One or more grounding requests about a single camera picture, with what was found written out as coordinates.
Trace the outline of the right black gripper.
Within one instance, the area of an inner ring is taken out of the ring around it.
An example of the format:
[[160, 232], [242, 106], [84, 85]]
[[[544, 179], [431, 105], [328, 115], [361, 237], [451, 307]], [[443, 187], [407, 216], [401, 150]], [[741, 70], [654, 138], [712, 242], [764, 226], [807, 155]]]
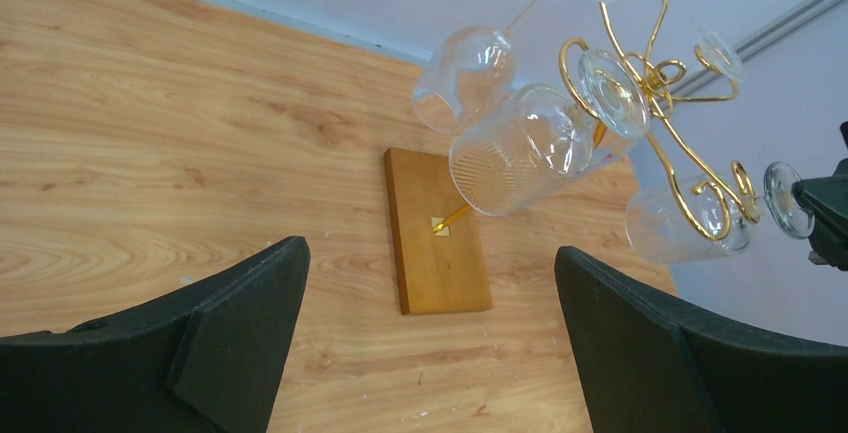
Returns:
[[798, 204], [814, 218], [808, 237], [812, 263], [847, 270], [847, 159], [827, 177], [803, 179], [792, 187]]

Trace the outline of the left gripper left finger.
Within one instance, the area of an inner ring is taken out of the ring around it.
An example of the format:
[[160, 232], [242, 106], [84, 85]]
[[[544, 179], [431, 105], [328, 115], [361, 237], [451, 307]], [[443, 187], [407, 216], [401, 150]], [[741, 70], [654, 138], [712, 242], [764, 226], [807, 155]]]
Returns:
[[266, 431], [309, 266], [289, 237], [66, 332], [4, 337], [2, 430]]

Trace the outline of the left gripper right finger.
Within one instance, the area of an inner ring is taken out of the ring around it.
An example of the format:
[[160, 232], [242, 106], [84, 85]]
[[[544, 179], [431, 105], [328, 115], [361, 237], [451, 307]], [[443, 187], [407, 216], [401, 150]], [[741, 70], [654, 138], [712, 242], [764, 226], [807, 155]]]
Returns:
[[642, 283], [574, 246], [555, 279], [597, 432], [843, 432], [847, 350]]

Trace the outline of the ribbed glass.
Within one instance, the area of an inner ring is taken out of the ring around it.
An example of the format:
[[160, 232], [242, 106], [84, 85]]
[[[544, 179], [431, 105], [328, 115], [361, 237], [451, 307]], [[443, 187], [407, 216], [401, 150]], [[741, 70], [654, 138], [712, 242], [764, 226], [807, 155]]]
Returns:
[[452, 144], [449, 172], [467, 204], [505, 216], [624, 158], [651, 115], [636, 77], [612, 53], [579, 59], [573, 99], [527, 84]]
[[[773, 162], [764, 171], [763, 192], [753, 198], [757, 212], [797, 240], [809, 238], [815, 226], [813, 213], [792, 194], [800, 180], [791, 165]], [[727, 194], [711, 186], [709, 177], [685, 179], [681, 194], [690, 216], [669, 190], [642, 191], [630, 199], [625, 211], [627, 239], [646, 261], [679, 264], [730, 257], [755, 242], [755, 223]]]

